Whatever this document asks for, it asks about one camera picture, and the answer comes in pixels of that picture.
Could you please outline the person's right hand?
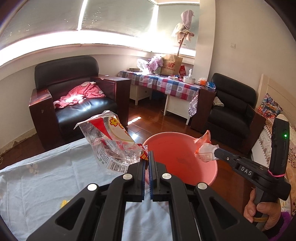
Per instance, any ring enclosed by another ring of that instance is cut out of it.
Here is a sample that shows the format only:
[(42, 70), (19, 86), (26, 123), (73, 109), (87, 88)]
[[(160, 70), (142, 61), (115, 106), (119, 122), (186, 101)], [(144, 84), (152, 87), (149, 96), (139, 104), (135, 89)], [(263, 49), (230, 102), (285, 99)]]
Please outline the person's right hand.
[(279, 221), (281, 216), (281, 206), (278, 202), (260, 202), (259, 204), (255, 205), (255, 197), (256, 190), (252, 189), (252, 191), (250, 192), (250, 199), (244, 208), (243, 216), (250, 223), (253, 223), (254, 216), (257, 211), (262, 214), (266, 214), (268, 216), (268, 220), (266, 221), (262, 230), (269, 230), (274, 227)]

